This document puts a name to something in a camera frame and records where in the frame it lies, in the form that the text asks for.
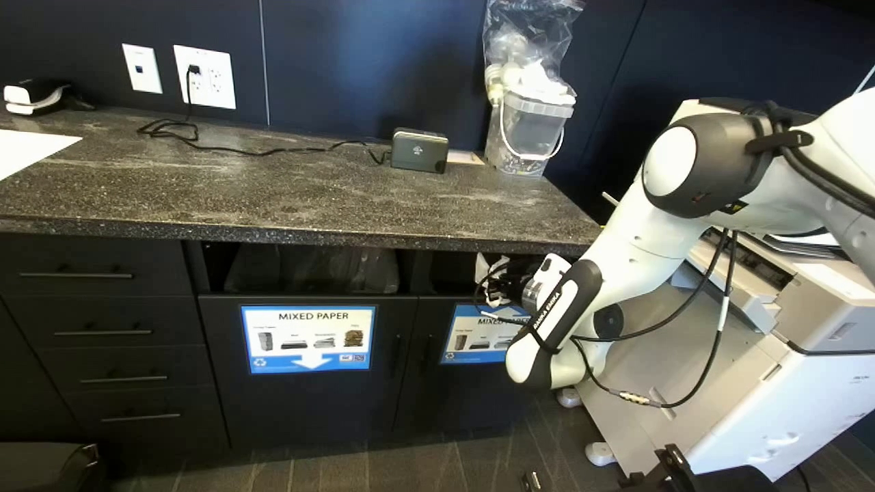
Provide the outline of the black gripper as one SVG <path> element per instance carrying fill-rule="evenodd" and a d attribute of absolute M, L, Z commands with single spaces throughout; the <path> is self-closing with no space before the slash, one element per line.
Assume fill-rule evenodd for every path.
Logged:
<path fill-rule="evenodd" d="M 539 266 L 543 261 L 532 254 L 478 254 L 474 261 L 474 299 L 489 310 L 532 310 L 529 284 Z"/>

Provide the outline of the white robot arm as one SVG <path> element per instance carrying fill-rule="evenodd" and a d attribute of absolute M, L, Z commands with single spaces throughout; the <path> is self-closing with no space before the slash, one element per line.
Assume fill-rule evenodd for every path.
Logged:
<path fill-rule="evenodd" d="M 506 347 L 524 389 L 565 389 L 593 374 L 607 344 L 599 311 L 648 295 L 711 227 L 798 235 L 828 229 L 875 276 L 875 90 L 820 116 L 735 98 L 688 98 L 648 147 L 612 216 L 559 280 L 539 284 L 534 317 Z"/>

